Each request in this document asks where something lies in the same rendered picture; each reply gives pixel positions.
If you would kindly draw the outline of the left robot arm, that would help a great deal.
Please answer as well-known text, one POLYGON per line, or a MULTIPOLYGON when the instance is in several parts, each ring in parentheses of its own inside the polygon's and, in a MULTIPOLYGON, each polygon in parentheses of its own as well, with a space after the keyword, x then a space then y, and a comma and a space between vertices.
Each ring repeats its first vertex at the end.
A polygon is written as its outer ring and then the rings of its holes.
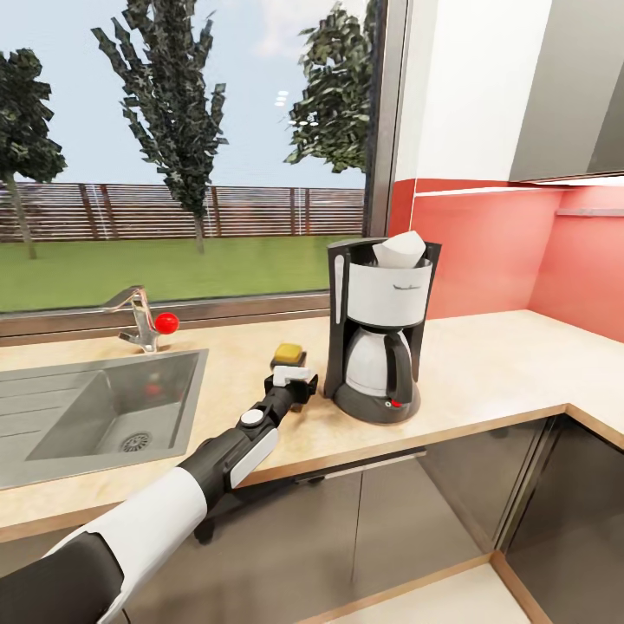
POLYGON ((235 427, 202 441, 177 467, 48 554, 0 578, 0 624, 108 624, 225 493, 276 448, 293 403, 315 395, 312 368, 276 366, 266 396, 235 427))

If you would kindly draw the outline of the bottle of coffee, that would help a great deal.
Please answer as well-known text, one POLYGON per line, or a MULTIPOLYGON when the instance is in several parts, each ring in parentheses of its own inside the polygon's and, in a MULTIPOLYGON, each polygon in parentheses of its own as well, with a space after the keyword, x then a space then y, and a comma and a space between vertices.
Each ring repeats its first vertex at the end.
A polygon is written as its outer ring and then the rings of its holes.
MULTIPOLYGON (((283 343, 275 352, 275 356, 270 363, 270 367, 274 369, 276 366, 286 367, 305 367, 307 351, 302 350, 302 346, 296 344, 283 343)), ((293 403, 290 412, 300 413, 304 404, 293 403)))

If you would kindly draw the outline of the paper coffee filter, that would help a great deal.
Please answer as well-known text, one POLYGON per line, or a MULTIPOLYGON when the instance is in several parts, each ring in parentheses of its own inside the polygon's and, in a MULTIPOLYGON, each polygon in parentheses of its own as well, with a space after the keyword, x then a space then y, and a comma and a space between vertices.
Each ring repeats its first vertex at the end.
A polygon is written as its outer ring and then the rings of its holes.
POLYGON ((425 252, 425 244, 417 231, 407 231, 375 244, 372 249, 383 269, 413 269, 425 252))

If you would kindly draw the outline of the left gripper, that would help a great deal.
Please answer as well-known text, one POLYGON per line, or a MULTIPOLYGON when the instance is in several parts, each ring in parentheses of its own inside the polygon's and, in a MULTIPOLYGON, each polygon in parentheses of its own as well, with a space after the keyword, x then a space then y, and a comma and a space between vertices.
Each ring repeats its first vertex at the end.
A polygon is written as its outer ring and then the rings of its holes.
POLYGON ((264 391, 266 396, 276 396, 286 406, 286 412, 289 412, 293 403, 300 403, 306 405, 309 401, 310 395, 315 395, 318 383, 318 374, 313 375, 310 381, 306 380, 291 380, 286 386, 275 386, 273 384, 273 377, 267 377, 264 379, 264 391))

